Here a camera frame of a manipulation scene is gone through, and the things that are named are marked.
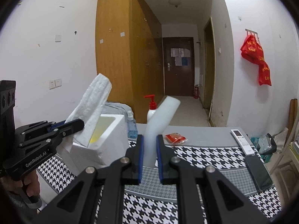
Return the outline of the person left hand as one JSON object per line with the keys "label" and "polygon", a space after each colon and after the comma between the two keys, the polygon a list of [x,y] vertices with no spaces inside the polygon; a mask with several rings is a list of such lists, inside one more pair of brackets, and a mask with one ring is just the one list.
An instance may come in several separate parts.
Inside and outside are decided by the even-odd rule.
{"label": "person left hand", "polygon": [[19,188],[22,188],[24,184],[27,187],[26,192],[29,197],[38,196],[40,194],[40,183],[36,170],[29,173],[22,181],[13,181],[10,177],[3,177],[1,178],[1,184],[5,190],[15,193]]}

